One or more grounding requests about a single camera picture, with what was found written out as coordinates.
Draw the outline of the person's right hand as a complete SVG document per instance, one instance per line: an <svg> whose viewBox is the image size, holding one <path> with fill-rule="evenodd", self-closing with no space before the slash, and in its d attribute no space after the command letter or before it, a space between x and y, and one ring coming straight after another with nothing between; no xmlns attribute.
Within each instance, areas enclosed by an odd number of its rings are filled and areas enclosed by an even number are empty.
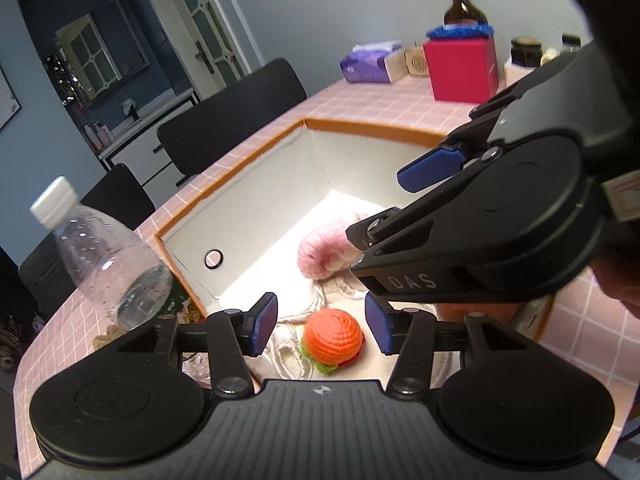
<svg viewBox="0 0 640 480"><path fill-rule="evenodd" d="M639 257L609 252L595 258L590 268L602 292L621 302L635 318L640 318Z"/></svg>

